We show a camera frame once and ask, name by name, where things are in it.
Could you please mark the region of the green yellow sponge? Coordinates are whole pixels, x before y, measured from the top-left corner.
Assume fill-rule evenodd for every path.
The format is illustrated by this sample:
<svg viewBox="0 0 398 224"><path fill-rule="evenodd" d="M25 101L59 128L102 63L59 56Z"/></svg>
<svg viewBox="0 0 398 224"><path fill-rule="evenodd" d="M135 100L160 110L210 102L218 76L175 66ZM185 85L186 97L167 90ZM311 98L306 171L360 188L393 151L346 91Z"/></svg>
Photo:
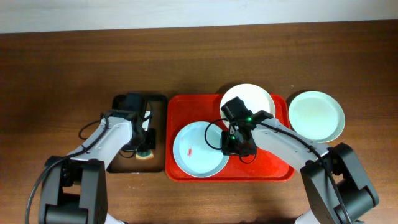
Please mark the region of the green yellow sponge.
<svg viewBox="0 0 398 224"><path fill-rule="evenodd" d="M137 160L149 160L153 158L154 158L154 153L152 152L152 150L141 151L136 153Z"/></svg>

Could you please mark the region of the light blue plate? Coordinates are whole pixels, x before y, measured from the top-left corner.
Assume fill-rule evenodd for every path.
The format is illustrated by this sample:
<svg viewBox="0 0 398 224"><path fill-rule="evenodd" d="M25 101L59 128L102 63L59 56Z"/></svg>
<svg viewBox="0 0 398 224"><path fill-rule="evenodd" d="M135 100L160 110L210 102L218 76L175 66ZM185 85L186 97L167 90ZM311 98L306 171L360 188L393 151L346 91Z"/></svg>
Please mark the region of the light blue plate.
<svg viewBox="0 0 398 224"><path fill-rule="evenodd" d="M178 167L186 174L207 178L216 175L227 165L221 147L222 129L206 121L184 126L176 135L172 153Z"/></svg>

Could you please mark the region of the mint green plate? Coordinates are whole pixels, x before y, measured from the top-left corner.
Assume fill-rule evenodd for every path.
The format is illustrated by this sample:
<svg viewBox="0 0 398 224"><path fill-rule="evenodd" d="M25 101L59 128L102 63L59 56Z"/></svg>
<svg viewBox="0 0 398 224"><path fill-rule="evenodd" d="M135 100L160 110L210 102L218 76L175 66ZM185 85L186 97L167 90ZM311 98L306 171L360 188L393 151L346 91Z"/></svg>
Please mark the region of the mint green plate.
<svg viewBox="0 0 398 224"><path fill-rule="evenodd" d="M319 143L337 139L345 128L345 114L340 104L320 91L305 91L289 104L289 119L293 130Z"/></svg>

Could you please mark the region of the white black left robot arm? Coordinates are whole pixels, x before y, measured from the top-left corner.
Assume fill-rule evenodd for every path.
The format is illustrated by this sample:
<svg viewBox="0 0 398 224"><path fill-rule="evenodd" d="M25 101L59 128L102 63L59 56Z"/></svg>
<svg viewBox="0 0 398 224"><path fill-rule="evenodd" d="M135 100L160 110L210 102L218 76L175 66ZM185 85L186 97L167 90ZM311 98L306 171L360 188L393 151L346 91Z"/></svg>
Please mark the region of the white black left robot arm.
<svg viewBox="0 0 398 224"><path fill-rule="evenodd" d="M152 101L140 93L115 96L83 144L66 156L47 159L32 190L41 190L39 223L119 223L108 213L105 172L116 156L153 158Z"/></svg>

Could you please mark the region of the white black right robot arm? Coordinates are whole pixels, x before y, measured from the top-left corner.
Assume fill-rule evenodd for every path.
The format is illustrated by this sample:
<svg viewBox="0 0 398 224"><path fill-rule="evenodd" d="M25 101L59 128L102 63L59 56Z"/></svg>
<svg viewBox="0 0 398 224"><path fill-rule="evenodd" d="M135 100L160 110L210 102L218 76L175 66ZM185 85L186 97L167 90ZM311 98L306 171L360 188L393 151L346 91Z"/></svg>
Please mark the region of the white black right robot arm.
<svg viewBox="0 0 398 224"><path fill-rule="evenodd" d="M359 223L379 205L376 189L349 145L331 147L307 139L268 112L253 113L238 97L221 111L229 122L221 137L223 152L248 156L262 149L300 173L310 209L296 223Z"/></svg>

